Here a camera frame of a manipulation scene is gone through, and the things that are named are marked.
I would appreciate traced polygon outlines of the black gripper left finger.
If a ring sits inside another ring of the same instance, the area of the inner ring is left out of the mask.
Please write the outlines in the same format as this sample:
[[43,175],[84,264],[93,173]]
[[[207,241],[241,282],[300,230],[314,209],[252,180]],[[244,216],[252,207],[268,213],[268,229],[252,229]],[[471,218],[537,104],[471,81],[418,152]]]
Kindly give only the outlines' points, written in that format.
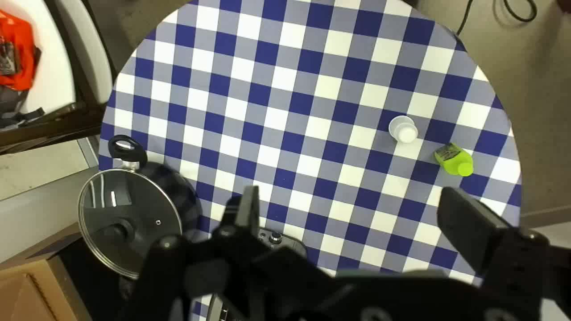
[[234,223],[255,234],[259,230],[259,218],[259,188],[248,186],[241,195]]

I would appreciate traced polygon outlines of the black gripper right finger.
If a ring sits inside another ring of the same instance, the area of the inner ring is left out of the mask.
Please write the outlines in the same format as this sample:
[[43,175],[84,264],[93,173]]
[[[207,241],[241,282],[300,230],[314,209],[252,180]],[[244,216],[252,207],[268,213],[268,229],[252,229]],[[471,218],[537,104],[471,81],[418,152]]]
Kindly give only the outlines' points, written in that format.
[[494,243],[510,227],[501,216],[459,188],[444,188],[437,227],[476,275],[485,271]]

